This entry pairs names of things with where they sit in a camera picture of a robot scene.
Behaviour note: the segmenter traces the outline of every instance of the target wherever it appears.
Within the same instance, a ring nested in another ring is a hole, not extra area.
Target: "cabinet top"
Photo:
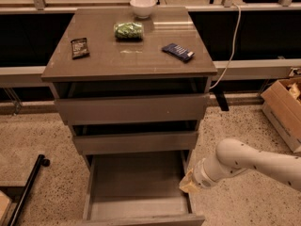
[[[140,22],[143,40],[117,40],[114,24]],[[71,41],[87,38],[89,56],[72,59]],[[162,52],[170,43],[193,51],[187,63]],[[186,8],[154,9],[139,20],[131,8],[78,9],[42,75],[43,81],[93,81],[139,78],[198,77],[216,68]]]

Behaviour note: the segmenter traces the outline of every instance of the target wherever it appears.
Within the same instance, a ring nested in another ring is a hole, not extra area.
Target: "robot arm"
[[[227,138],[216,147],[215,155],[198,161],[180,183],[184,192],[210,188],[224,178],[256,170],[282,184],[301,191],[301,157],[268,153]]]

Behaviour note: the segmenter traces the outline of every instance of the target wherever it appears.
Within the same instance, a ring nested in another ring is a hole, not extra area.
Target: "floor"
[[[211,100],[190,167],[213,153],[225,137],[269,152],[291,153],[263,115],[259,98],[244,96],[228,98],[229,112]],[[40,153],[51,161],[50,167],[41,168],[18,225],[76,225],[83,215],[89,171],[69,129],[53,102],[24,104],[16,116],[12,111],[11,104],[0,104],[0,186],[23,186]],[[223,180],[191,198],[196,212],[206,217],[204,226],[289,226],[301,221],[300,192],[256,171]]]

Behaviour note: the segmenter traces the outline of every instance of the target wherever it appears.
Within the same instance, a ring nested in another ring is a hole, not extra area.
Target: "bowl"
[[[146,19],[151,15],[152,9],[156,5],[156,1],[155,0],[131,0],[130,4],[133,9],[133,13],[136,17],[140,19]]]

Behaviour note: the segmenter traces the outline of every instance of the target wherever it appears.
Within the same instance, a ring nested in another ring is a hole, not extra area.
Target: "black rod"
[[[29,195],[30,189],[31,189],[32,185],[34,184],[35,179],[37,177],[37,174],[38,174],[38,172],[40,170],[40,165],[49,166],[49,160],[44,159],[44,158],[45,158],[45,155],[43,155],[43,154],[40,154],[38,156],[36,164],[35,164],[34,168],[32,169],[32,171],[31,171],[31,173],[30,173],[30,175],[29,175],[29,177],[27,179],[27,182],[26,182],[26,185],[24,187],[24,191],[22,193],[22,196],[21,196],[18,204],[16,205],[15,210],[12,213],[12,216],[10,218],[8,226],[13,226],[13,225],[15,225],[17,223],[18,217],[19,217],[19,215],[22,212],[22,209],[24,207],[26,199],[27,199],[27,197]]]

